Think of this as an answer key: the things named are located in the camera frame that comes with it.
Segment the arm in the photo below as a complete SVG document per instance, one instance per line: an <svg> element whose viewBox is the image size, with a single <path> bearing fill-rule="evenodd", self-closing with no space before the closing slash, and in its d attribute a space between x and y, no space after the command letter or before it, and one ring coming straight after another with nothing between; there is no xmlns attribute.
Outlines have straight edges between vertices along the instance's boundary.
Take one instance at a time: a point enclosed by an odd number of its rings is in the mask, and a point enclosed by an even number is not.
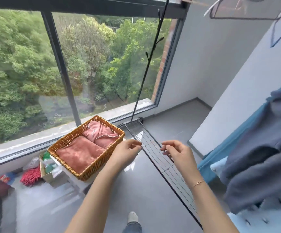
<svg viewBox="0 0 281 233"><path fill-rule="evenodd" d="M176 140L164 141L162 145L161 150L164 151L164 155L173 158L176 168L192 192L203 231L205 233L239 233L207 183L201 182L196 185L203 178L198 171L190 147Z"/></svg>
<svg viewBox="0 0 281 233"><path fill-rule="evenodd" d="M142 143L122 141L97 175L83 203L65 233L102 233L106 224L112 184L119 172L128 166L141 150Z"/></svg>

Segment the hand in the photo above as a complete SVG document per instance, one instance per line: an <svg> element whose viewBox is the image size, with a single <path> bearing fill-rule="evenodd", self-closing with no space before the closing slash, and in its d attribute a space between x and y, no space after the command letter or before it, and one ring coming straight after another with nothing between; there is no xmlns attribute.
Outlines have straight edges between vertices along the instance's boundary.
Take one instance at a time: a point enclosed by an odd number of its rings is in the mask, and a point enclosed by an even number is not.
<svg viewBox="0 0 281 233"><path fill-rule="evenodd" d="M193 185L193 183L202 179L190 147L176 140L164 141L162 145L160 150L164 151L164 155L173 158L174 164L183 176L186 184Z"/></svg>
<svg viewBox="0 0 281 233"><path fill-rule="evenodd" d="M118 144L109 158L107 165L115 172L120 172L126 168L135 159L136 155L141 151L142 143L140 141L130 139L122 141Z"/></svg>

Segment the pink fabric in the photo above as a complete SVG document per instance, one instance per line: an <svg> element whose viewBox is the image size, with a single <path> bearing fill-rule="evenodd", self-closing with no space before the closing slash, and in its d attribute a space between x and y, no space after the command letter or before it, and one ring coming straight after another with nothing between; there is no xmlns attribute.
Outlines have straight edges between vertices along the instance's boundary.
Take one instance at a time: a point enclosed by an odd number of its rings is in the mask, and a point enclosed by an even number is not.
<svg viewBox="0 0 281 233"><path fill-rule="evenodd" d="M68 146L58 149L57 155L73 170L81 173L106 149L99 147L83 136L74 139Z"/></svg>
<svg viewBox="0 0 281 233"><path fill-rule="evenodd" d="M88 129L82 135L104 149L107 149L119 138L118 133L96 121L91 121L88 124Z"/></svg>

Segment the red mop head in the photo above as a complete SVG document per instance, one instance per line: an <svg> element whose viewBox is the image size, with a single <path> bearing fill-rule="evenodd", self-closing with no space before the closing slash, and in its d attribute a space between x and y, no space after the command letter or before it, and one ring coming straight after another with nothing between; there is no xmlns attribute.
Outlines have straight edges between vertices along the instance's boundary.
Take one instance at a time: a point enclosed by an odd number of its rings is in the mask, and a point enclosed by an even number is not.
<svg viewBox="0 0 281 233"><path fill-rule="evenodd" d="M26 186L32 186L41 179L40 167L28 169L24 172L20 182Z"/></svg>

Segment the pant leg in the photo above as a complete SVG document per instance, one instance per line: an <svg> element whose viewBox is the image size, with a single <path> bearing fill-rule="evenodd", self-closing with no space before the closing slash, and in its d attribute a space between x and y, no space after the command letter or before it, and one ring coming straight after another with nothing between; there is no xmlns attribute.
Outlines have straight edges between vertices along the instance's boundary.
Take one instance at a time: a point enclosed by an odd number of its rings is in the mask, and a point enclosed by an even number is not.
<svg viewBox="0 0 281 233"><path fill-rule="evenodd" d="M123 233L142 233L140 223L129 222L125 227L125 229L123 230Z"/></svg>

